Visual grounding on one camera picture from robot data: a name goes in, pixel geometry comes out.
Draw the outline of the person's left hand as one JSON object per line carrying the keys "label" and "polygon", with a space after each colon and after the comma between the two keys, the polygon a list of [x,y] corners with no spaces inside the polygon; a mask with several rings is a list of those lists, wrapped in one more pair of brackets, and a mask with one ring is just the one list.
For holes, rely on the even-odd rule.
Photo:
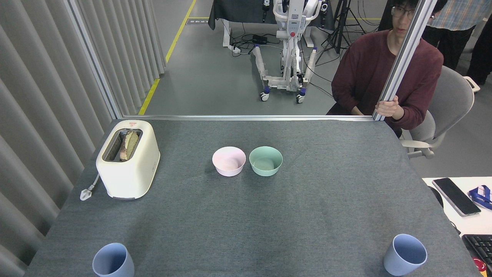
{"label": "person's left hand", "polygon": [[375,106],[375,112],[395,120],[400,120],[404,116],[404,109],[399,105],[398,96],[394,96],[392,101],[379,101]]}

